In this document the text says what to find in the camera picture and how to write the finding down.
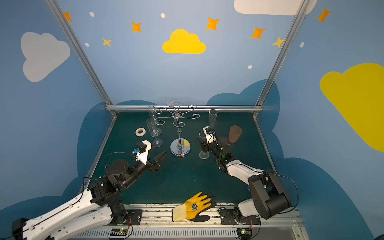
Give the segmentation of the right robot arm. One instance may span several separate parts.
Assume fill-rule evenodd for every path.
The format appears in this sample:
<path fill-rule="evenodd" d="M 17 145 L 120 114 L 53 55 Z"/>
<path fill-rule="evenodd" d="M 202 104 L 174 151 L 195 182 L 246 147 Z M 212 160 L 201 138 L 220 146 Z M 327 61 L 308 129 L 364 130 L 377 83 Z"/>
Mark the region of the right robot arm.
<path fill-rule="evenodd" d="M 264 171 L 250 167 L 236 160 L 230 150 L 230 142 L 224 137 L 198 137 L 203 152 L 211 152 L 219 170 L 248 185 L 252 197 L 234 205 L 234 218 L 243 223 L 252 217 L 269 219 L 278 214 L 286 214 L 297 206 L 283 186 L 281 175 L 274 171 Z"/>

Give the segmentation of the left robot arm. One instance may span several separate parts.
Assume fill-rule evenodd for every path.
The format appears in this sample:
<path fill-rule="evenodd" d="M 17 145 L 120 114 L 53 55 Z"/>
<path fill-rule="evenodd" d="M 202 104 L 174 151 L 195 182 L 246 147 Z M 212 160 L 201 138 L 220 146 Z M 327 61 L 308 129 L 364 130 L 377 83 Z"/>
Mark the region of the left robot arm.
<path fill-rule="evenodd" d="M 146 164 L 137 161 L 130 166 L 126 160 L 116 160 L 106 167 L 106 174 L 81 194 L 34 219 L 20 218 L 12 224 L 16 240 L 68 240 L 73 236 L 110 223 L 128 225 L 129 217 L 118 200 L 145 171 L 157 172 L 167 152 L 153 160 L 144 155 Z"/>

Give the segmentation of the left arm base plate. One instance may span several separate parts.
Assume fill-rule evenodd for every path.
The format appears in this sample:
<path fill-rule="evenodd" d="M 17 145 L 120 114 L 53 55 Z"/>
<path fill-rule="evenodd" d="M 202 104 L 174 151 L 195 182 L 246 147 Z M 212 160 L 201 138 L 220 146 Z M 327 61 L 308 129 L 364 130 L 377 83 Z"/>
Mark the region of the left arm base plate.
<path fill-rule="evenodd" d="M 126 212 L 127 213 L 123 221 L 123 226 L 128 226 L 128 225 L 139 226 L 141 224 L 143 210 L 127 209 Z"/>

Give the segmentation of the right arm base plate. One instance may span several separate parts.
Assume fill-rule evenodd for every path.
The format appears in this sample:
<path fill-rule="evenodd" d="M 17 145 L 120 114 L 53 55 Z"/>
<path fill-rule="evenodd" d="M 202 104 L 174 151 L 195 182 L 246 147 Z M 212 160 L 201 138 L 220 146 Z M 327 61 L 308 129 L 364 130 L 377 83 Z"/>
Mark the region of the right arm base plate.
<path fill-rule="evenodd" d="M 239 210 L 219 208 L 218 213 L 222 225 L 258 225 L 261 223 L 259 216 L 244 217 Z"/>

